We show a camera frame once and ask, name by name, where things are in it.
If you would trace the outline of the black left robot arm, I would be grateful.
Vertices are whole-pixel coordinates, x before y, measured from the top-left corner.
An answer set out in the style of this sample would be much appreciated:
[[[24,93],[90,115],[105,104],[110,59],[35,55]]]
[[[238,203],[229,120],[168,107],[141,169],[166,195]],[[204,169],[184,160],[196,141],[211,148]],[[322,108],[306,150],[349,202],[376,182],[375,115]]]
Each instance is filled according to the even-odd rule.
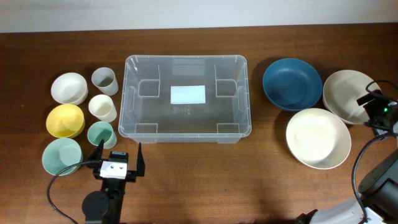
[[[112,151],[108,159],[103,159],[104,139],[102,139],[88,158],[94,164],[88,165],[93,170],[96,180],[101,180],[101,189],[88,194],[82,203],[85,223],[119,223],[125,188],[128,182],[135,183],[138,177],[145,176],[146,165],[142,149],[138,147],[136,170],[127,168],[129,154]]]

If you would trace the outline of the cream white bowl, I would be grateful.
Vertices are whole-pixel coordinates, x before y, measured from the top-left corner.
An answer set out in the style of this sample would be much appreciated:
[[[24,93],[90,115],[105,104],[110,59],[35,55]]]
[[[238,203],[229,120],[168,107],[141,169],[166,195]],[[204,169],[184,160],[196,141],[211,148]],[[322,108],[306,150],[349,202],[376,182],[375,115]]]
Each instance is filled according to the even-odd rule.
[[[305,109],[292,116],[285,139],[292,155],[314,169],[338,167],[351,152],[348,127],[335,114],[319,108]]]

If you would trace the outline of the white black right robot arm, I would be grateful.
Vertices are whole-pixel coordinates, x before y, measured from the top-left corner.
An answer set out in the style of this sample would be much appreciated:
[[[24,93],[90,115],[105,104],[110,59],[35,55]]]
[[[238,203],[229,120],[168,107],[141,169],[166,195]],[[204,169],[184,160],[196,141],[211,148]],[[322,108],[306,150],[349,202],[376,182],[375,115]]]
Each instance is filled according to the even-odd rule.
[[[375,137],[364,145],[355,160],[351,173],[354,197],[330,209],[303,213],[295,223],[397,223],[397,151],[386,157],[356,186],[356,171],[366,150],[376,141],[397,137],[397,102],[374,96],[364,96],[357,102],[369,115],[369,121],[364,125],[374,131]]]

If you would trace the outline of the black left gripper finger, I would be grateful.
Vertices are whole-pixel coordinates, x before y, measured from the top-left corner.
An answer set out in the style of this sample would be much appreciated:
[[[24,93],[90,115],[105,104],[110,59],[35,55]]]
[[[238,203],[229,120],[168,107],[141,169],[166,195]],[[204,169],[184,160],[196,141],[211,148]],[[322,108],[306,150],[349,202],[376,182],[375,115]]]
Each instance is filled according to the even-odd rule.
[[[102,153],[103,153],[103,146],[104,146],[104,139],[102,139],[97,148],[94,150],[94,152],[89,156],[88,161],[91,161],[90,164],[87,164],[86,166],[90,169],[96,169],[99,168],[102,165]]]
[[[131,171],[131,175],[133,177],[143,177],[145,176],[145,170],[146,170],[146,164],[144,162],[144,157],[142,154],[142,145],[141,143],[139,143],[136,170]]]

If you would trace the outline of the beige bowl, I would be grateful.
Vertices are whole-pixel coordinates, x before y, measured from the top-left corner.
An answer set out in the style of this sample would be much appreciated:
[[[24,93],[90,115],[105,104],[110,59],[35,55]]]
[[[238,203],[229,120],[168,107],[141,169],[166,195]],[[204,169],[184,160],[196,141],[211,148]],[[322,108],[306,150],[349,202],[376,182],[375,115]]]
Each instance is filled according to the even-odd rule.
[[[363,124],[369,120],[357,99],[368,92],[365,87],[372,78],[356,70],[340,70],[331,74],[323,86],[323,103],[346,124]]]

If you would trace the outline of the dark blue bowl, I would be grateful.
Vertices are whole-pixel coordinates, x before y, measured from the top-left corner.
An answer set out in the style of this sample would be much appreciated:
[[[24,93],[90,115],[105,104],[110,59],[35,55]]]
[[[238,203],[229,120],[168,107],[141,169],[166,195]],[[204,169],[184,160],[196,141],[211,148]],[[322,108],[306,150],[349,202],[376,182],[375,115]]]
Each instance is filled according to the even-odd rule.
[[[323,91],[317,70],[296,58],[282,58],[270,64],[264,72],[262,85],[268,100],[286,111],[313,107]]]

